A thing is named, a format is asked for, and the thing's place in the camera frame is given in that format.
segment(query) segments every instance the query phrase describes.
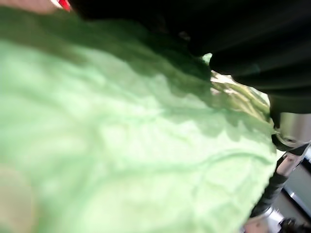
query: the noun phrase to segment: red object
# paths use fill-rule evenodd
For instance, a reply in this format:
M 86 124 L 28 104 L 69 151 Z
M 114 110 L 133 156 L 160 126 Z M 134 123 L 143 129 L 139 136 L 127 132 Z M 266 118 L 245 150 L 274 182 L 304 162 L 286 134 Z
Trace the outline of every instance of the red object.
M 58 3 L 62 6 L 64 10 L 70 11 L 70 5 L 67 0 L 58 0 Z

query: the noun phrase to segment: black fabric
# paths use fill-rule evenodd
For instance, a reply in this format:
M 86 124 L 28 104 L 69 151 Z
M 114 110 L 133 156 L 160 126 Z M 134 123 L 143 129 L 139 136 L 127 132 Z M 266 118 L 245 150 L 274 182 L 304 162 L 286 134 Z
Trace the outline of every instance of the black fabric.
M 195 56 L 269 95 L 275 112 L 311 113 L 310 0 L 69 0 L 85 19 L 125 18 L 190 38 Z

